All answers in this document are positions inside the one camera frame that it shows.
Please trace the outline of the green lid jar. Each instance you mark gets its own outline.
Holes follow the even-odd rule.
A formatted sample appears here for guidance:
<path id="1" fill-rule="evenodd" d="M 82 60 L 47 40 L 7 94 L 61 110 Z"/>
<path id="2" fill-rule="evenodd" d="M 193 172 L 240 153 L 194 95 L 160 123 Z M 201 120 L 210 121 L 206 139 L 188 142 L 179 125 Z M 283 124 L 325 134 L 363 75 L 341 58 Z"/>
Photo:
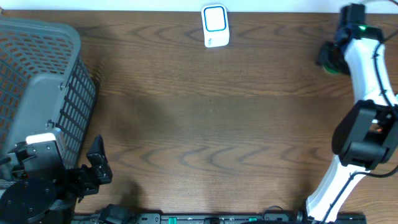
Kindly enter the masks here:
<path id="1" fill-rule="evenodd" d="M 322 65 L 322 69 L 326 74 L 328 74 L 330 76 L 335 76 L 335 75 L 340 74 L 340 72 L 338 70 L 336 70 L 335 67 L 332 65 L 324 64 L 324 65 Z"/>

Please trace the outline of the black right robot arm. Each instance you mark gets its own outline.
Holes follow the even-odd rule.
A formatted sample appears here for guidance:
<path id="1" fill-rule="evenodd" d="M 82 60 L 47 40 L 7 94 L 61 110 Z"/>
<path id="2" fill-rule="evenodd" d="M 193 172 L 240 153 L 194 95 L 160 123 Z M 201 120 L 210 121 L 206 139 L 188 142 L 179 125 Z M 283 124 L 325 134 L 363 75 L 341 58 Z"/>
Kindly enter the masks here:
<path id="1" fill-rule="evenodd" d="M 365 223 L 362 215 L 340 215 L 351 191 L 364 177 L 386 178 L 397 169 L 375 174 L 397 149 L 397 95 L 384 60 L 384 36 L 366 24 L 364 4 L 345 5 L 335 38 L 320 48 L 317 65 L 351 77 L 354 106 L 336 127 L 333 159 L 320 185 L 305 201 L 297 223 Z"/>

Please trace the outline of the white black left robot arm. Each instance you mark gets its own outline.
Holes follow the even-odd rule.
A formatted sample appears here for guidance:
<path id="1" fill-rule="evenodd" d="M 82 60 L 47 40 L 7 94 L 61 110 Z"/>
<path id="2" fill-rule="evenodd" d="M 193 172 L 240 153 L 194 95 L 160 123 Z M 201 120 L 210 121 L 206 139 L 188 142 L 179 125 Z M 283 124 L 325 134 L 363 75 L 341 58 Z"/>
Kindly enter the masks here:
<path id="1" fill-rule="evenodd" d="M 27 137 L 11 151 L 19 162 L 13 171 L 21 176 L 1 196 L 1 223 L 69 223 L 76 203 L 111 183 L 101 136 L 86 155 L 88 166 L 68 169 L 63 147 L 60 138 L 45 133 Z"/>

